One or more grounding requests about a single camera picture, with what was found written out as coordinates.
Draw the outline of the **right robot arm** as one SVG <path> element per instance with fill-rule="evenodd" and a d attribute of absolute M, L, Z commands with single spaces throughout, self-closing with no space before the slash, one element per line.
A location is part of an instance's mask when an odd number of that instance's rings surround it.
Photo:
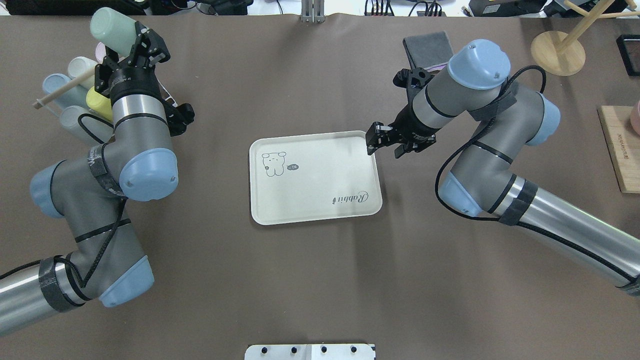
<path fill-rule="evenodd" d="M 549 246 L 595 268 L 629 296 L 639 296 L 639 240 L 595 218 L 511 171 L 524 146 L 545 142 L 557 130 L 560 110 L 540 90 L 519 85 L 526 66 L 511 74 L 509 57 L 489 39 L 475 39 L 454 53 L 444 32 L 403 39 L 409 68 L 394 85 L 407 105 L 389 125 L 375 121 L 366 132 L 373 155 L 396 145 L 396 158 L 421 152 L 435 134 L 461 114 L 478 122 L 471 138 L 442 165 L 434 191 L 453 214 L 501 223 L 538 234 Z"/>

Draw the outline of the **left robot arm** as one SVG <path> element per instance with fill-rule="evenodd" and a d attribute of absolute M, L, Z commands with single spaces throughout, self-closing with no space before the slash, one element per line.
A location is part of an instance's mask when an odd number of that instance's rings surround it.
<path fill-rule="evenodd" d="M 112 108 L 113 139 L 82 158 L 60 161 L 30 182 L 44 214 L 66 219 L 77 249 L 36 260 L 1 276 L 1 335 L 98 299 L 108 308 L 154 284 L 150 262 L 126 214 L 128 200 L 166 198 L 179 183 L 171 136 L 183 120 L 162 99 L 155 65 L 169 60 L 162 37 L 138 21 L 126 34 L 130 53 L 108 47 L 96 68 L 97 91 Z"/>

